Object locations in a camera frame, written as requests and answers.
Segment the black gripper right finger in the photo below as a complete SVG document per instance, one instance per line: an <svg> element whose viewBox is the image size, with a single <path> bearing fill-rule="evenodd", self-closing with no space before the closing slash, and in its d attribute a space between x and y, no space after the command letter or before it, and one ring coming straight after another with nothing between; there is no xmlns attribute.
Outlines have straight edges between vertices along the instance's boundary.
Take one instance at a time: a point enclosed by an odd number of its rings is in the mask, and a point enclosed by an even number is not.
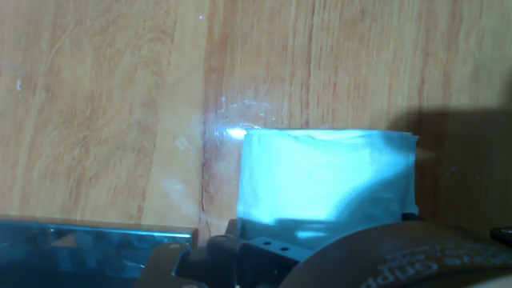
<svg viewBox="0 0 512 288"><path fill-rule="evenodd" d="M402 220L404 222L409 221L425 221L425 219L414 213L403 213L402 214ZM511 244L511 227L495 227L491 228L489 230L489 236L492 240L499 242L503 245L510 245Z"/></svg>

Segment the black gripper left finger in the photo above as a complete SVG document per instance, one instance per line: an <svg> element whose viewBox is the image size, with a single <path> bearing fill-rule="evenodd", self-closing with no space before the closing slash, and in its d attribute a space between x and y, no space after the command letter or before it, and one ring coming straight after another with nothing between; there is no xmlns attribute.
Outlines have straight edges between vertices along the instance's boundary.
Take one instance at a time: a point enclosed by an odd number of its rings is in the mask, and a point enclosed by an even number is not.
<svg viewBox="0 0 512 288"><path fill-rule="evenodd" d="M273 238L240 238L239 220L204 246L166 243L151 253L136 288L278 287L312 252Z"/></svg>

